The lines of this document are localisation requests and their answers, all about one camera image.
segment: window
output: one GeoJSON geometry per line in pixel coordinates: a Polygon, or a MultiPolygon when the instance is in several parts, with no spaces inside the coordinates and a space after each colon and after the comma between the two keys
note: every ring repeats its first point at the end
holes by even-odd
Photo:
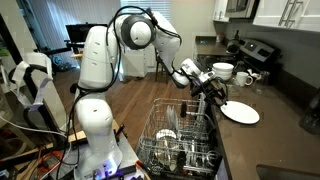
{"type": "MultiPolygon", "coordinates": [[[[158,11],[168,21],[170,21],[170,0],[120,0],[123,6],[138,6],[143,9],[151,8],[152,11],[158,11]]],[[[138,9],[126,9],[124,13],[140,13],[138,9]]]]}

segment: cabinet handle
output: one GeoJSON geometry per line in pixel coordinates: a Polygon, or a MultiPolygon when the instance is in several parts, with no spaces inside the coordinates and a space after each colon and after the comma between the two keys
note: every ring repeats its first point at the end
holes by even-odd
{"type": "Polygon", "coordinates": [[[219,20],[221,19],[222,11],[219,12],[219,20]]]}
{"type": "Polygon", "coordinates": [[[288,15],[288,18],[287,18],[286,22],[284,23],[284,26],[288,27],[289,21],[290,22],[294,22],[295,21],[295,20],[291,20],[291,16],[292,16],[292,13],[293,13],[294,9],[296,8],[297,3],[303,3],[303,2],[302,1],[298,1],[298,0],[294,0],[293,1],[291,10],[289,12],[289,15],[288,15]]]}
{"type": "Polygon", "coordinates": [[[290,1],[291,1],[291,0],[287,0],[286,7],[285,7],[284,10],[283,10],[283,13],[282,13],[282,15],[281,15],[281,18],[280,18],[280,21],[279,21],[279,24],[278,24],[279,26],[281,26],[281,24],[282,24],[283,21],[285,21],[285,20],[283,20],[283,19],[284,19],[284,16],[285,16],[285,14],[286,14],[286,12],[287,12],[287,10],[288,10],[289,4],[291,4],[290,1]]]}

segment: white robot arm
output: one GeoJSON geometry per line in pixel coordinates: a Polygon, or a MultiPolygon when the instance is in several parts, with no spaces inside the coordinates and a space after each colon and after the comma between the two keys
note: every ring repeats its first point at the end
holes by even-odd
{"type": "Polygon", "coordinates": [[[108,28],[91,28],[85,42],[75,108],[89,148],[74,170],[75,179],[90,179],[95,176],[93,172],[100,178],[114,175],[121,163],[122,153],[112,130],[112,112],[105,101],[105,92],[116,79],[114,69],[121,55],[120,44],[137,50],[152,43],[178,88],[184,88],[192,81],[201,91],[204,87],[210,87],[208,82],[214,77],[212,72],[203,73],[191,59],[183,61],[179,71],[175,70],[172,62],[181,38],[172,25],[160,13],[138,7],[133,8],[140,9],[146,16],[119,14],[125,8],[116,13],[108,28]]]}

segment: wire dish rack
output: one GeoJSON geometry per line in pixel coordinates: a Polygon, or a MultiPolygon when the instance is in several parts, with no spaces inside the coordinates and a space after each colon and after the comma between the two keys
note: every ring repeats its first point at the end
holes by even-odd
{"type": "Polygon", "coordinates": [[[153,175],[173,179],[214,175],[217,152],[210,143],[214,125],[205,109],[204,100],[154,101],[136,148],[153,175]]]}

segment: microwave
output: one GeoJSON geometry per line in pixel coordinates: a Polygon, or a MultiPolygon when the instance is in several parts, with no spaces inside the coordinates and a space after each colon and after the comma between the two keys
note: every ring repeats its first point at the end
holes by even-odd
{"type": "Polygon", "coordinates": [[[228,0],[226,17],[252,18],[258,6],[258,0],[228,0]]]}

